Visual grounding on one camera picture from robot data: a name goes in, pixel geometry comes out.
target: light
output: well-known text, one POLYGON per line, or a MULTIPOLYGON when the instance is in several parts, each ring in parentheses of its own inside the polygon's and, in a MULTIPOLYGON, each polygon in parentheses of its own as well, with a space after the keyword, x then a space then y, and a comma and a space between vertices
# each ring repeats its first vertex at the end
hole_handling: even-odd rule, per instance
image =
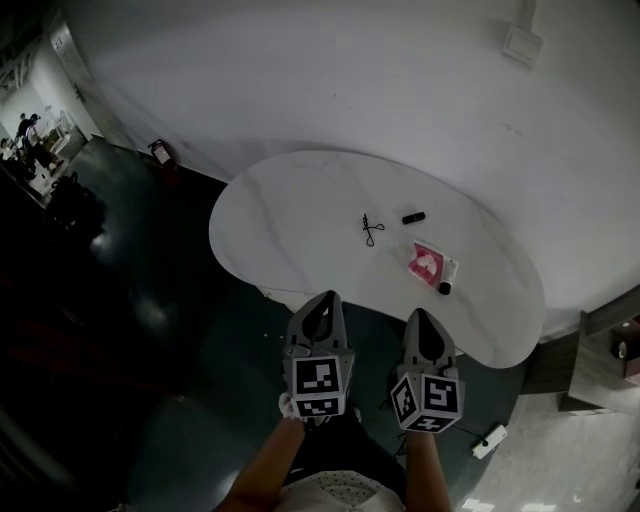
POLYGON ((480 503, 480 500, 473 500, 468 498, 462 505, 463 509, 471 510, 472 512, 491 512, 495 505, 491 503, 480 503))
POLYGON ((229 494, 231 486, 233 485, 233 482, 236 481, 239 473, 240 471, 232 471, 220 481, 213 491, 213 498, 215 501, 220 503, 227 494, 229 494))
POLYGON ((105 232, 100 233, 93 240, 91 240, 91 243, 89 244, 91 249, 99 250, 99 251, 107 250, 110 245, 111 245, 111 238, 105 232))
POLYGON ((133 299, 133 307, 136 316, 156 333, 163 334, 169 328, 173 317, 171 305, 162 305, 154 297, 138 296, 133 299))
POLYGON ((554 512, 556 505, 545 505, 544 503, 527 503, 522 507, 522 512, 554 512))

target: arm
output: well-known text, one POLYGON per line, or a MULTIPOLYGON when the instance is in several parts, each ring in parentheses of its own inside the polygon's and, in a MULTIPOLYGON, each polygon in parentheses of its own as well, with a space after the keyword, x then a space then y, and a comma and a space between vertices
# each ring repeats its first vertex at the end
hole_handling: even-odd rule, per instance
POLYGON ((451 512, 433 434, 407 432, 407 512, 451 512))
POLYGON ((258 454, 240 472, 217 512, 269 512, 276 505, 304 439, 304 423, 283 418, 258 454))

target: wrist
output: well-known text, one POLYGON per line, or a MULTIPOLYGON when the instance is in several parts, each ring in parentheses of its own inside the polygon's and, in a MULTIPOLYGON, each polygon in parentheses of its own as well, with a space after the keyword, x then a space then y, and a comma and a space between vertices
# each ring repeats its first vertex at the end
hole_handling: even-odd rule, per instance
POLYGON ((305 433, 304 421, 302 421, 300 418, 282 418, 280 420, 280 424, 285 429, 290 430, 291 432, 302 432, 303 435, 305 433))
POLYGON ((435 438, 430 432, 413 432, 407 431, 407 449, 420 448, 423 446, 432 445, 435 443, 435 438))

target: person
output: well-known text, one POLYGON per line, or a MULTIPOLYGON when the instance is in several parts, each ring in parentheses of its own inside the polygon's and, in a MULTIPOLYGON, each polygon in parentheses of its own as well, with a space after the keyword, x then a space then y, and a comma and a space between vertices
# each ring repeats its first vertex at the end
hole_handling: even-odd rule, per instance
POLYGON ((9 160, 15 155, 15 150, 11 147, 11 143, 8 139, 2 139, 2 141, 0 141, 0 149, 2 150, 1 154, 4 160, 9 160))
POLYGON ((26 144, 23 143, 23 145, 26 146, 27 152, 30 153, 30 155, 35 158, 43 168, 49 169, 53 174, 53 172, 56 170, 56 167, 61 164, 61 160, 56 155, 53 155, 49 153, 49 151, 44 149, 44 146, 41 142, 42 139, 36 131, 37 120, 38 117, 36 116, 36 114, 33 114, 30 119, 31 124, 29 125, 25 133, 26 144))
POLYGON ((402 467, 365 432, 357 410, 316 428, 280 397, 283 419, 216 512, 451 512, 433 434, 406 432, 402 467))
POLYGON ((23 112, 20 114, 20 124, 18 125, 16 139, 22 139, 26 135, 29 126, 31 126, 31 120, 27 119, 23 112))

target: white tube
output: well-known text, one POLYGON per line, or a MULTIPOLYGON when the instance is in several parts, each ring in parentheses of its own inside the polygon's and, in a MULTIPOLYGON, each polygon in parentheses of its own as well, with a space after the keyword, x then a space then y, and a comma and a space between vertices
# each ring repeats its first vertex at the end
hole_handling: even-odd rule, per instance
POLYGON ((451 287, 458 272, 458 265, 459 263, 452 258, 446 257, 444 259, 442 278, 440 279, 440 286, 438 286, 438 291, 442 295, 449 295, 451 293, 451 287))

